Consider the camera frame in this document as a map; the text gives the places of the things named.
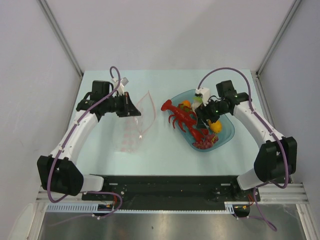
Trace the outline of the red toy lobster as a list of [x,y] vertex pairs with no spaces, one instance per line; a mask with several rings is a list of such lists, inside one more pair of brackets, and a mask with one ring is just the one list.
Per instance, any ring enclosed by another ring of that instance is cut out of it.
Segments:
[[180,108],[181,104],[178,106],[174,106],[172,104],[172,101],[168,99],[162,106],[161,111],[171,111],[172,114],[168,117],[168,122],[171,123],[172,119],[172,126],[175,129],[176,128],[176,122],[180,129],[186,133],[187,131],[184,129],[184,126],[188,129],[189,133],[192,135],[192,137],[195,139],[195,143],[202,143],[205,140],[205,135],[194,128],[196,125],[196,114],[187,106],[183,106],[183,108]]

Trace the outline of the clear pink zip top bag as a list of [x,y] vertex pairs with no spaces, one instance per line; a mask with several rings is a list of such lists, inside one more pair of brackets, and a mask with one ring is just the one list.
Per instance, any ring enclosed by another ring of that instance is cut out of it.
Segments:
[[140,111],[140,116],[119,118],[114,126],[112,140],[115,152],[137,152],[147,139],[147,136],[156,121],[156,107],[149,91],[135,106]]

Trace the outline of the white toy cauliflower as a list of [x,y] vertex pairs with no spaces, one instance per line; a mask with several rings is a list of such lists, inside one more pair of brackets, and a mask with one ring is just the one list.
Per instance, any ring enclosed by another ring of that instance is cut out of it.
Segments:
[[199,96],[194,96],[192,99],[193,102],[191,104],[191,109],[193,112],[195,112],[196,109],[203,103],[203,99]]

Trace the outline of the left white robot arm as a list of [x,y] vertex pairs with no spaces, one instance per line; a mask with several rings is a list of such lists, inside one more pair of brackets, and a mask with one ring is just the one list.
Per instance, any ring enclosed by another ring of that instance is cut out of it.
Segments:
[[104,184],[103,177],[81,173],[76,163],[88,136],[105,114],[115,113],[120,118],[141,115],[124,90],[127,83],[125,77],[93,81],[91,91],[77,104],[73,123],[57,147],[37,160],[41,186],[48,194],[76,196],[93,192],[100,200],[110,196],[111,188]]

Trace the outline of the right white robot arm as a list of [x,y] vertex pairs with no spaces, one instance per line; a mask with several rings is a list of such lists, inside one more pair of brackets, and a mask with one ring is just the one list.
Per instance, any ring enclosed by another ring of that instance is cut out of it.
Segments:
[[231,196],[242,201],[250,189],[264,183],[274,183],[279,178],[284,178],[284,183],[288,184],[290,175],[297,169],[297,141],[277,131],[256,110],[250,94],[238,93],[231,80],[218,83],[216,89],[219,96],[216,101],[211,99],[208,88],[195,90],[195,96],[202,99],[202,104],[195,110],[198,123],[216,121],[229,113],[245,126],[259,147],[253,168],[236,178],[236,185],[230,188]]

